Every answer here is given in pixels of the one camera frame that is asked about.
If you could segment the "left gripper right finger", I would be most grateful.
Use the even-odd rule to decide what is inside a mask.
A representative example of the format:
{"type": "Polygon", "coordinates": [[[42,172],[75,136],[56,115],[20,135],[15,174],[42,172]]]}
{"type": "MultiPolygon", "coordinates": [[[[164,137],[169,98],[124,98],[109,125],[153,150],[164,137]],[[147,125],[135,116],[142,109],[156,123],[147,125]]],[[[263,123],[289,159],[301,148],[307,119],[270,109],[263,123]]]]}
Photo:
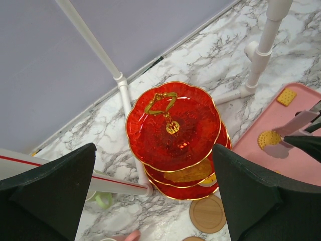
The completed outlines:
{"type": "Polygon", "coordinates": [[[212,149],[231,240],[320,240],[320,187],[212,149]]]}

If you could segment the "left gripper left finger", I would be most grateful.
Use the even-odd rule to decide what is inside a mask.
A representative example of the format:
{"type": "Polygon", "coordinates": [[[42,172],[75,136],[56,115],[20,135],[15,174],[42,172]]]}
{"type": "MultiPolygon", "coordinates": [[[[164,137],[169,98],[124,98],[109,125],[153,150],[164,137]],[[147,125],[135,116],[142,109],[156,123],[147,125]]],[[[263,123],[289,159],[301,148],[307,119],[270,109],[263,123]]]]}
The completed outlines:
{"type": "Polygon", "coordinates": [[[88,143],[48,163],[1,154],[1,240],[74,240],[92,179],[88,143]]]}

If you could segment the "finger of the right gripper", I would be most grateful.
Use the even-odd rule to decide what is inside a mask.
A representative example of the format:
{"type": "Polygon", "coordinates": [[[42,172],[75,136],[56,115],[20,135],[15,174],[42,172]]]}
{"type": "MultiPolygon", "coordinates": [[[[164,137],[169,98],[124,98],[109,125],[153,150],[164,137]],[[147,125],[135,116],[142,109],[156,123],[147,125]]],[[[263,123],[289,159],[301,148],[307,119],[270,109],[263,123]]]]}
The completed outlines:
{"type": "Polygon", "coordinates": [[[321,137],[318,136],[285,136],[283,140],[302,150],[313,159],[321,162],[321,137]]]}
{"type": "Polygon", "coordinates": [[[321,110],[321,101],[316,103],[309,111],[317,115],[320,115],[320,110],[321,110]]]}

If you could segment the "metal tongs pink tips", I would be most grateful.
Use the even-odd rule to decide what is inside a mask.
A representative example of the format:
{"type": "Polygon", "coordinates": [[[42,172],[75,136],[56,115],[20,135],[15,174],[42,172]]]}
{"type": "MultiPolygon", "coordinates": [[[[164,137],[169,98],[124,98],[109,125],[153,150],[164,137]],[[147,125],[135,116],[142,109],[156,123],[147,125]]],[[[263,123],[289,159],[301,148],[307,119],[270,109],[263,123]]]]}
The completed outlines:
{"type": "Polygon", "coordinates": [[[281,136],[282,141],[277,145],[264,147],[263,151],[274,158],[284,159],[288,157],[289,151],[294,147],[283,140],[285,136],[312,136],[312,133],[318,129],[320,129],[320,115],[309,110],[299,111],[288,123],[268,130],[276,131],[281,136]]]}

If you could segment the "round biscuit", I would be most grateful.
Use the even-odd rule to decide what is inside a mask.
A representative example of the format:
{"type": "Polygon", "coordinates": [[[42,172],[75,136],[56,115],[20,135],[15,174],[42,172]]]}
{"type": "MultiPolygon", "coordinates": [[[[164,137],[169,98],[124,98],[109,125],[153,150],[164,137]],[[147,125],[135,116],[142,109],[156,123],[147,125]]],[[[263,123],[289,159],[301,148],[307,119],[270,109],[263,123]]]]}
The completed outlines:
{"type": "Polygon", "coordinates": [[[257,138],[260,149],[269,145],[277,145],[282,141],[281,136],[276,131],[263,131],[257,138]]]}

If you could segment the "brown croissant bread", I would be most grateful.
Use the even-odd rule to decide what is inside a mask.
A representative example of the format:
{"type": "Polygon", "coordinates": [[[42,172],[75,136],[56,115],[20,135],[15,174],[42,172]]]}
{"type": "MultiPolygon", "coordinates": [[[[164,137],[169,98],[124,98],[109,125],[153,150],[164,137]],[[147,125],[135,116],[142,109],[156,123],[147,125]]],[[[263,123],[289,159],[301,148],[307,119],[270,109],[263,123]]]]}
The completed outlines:
{"type": "Polygon", "coordinates": [[[203,180],[212,173],[212,161],[205,159],[195,166],[172,173],[164,173],[164,178],[173,182],[192,182],[203,180]]]}

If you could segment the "pink mug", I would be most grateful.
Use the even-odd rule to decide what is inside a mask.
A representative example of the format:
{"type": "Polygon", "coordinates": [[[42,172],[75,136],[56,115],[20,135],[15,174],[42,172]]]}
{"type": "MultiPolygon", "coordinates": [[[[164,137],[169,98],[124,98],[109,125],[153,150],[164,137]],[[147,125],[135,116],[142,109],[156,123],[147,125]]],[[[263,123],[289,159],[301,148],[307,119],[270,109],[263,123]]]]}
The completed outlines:
{"type": "Polygon", "coordinates": [[[101,241],[138,241],[141,237],[141,232],[135,230],[129,235],[116,235],[108,238],[104,238],[101,241]]]}

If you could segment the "red three-tier stand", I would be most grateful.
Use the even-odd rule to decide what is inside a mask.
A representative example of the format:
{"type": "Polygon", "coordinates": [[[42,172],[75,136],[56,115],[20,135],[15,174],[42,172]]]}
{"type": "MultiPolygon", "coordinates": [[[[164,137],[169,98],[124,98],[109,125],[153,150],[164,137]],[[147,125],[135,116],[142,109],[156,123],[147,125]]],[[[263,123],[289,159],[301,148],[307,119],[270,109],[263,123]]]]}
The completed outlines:
{"type": "MultiPolygon", "coordinates": [[[[149,182],[164,196],[199,200],[218,190],[218,183],[200,186],[206,178],[182,183],[164,178],[164,173],[195,166],[205,159],[213,163],[214,144],[231,148],[219,111],[203,89],[175,81],[144,92],[127,117],[126,134],[149,182]]],[[[209,176],[213,173],[214,164],[209,176]]]]}

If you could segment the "yellow donut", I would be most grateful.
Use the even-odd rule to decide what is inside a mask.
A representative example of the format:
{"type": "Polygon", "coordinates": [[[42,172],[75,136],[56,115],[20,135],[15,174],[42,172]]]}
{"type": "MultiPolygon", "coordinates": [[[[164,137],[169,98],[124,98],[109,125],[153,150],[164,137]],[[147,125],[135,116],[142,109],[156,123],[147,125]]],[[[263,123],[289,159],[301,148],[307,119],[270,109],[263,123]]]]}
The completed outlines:
{"type": "Polygon", "coordinates": [[[201,182],[199,185],[203,187],[210,187],[217,183],[216,175],[213,173],[211,176],[206,178],[203,182],[201,182]]]}

